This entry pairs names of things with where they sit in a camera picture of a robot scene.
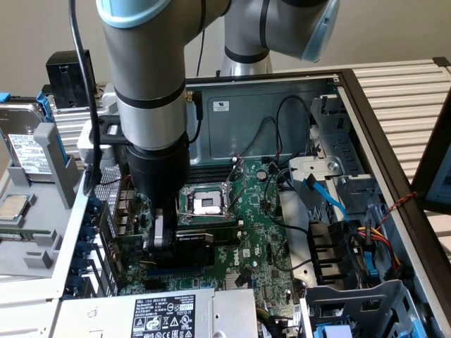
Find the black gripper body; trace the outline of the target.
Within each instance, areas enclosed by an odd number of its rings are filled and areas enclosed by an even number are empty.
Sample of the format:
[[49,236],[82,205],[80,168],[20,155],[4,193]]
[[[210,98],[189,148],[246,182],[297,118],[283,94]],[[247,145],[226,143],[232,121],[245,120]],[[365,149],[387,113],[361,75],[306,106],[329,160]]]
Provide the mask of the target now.
[[190,171],[189,140],[181,136],[174,144],[158,151],[127,146],[132,182],[146,195],[153,208],[172,208],[176,194],[185,185]]

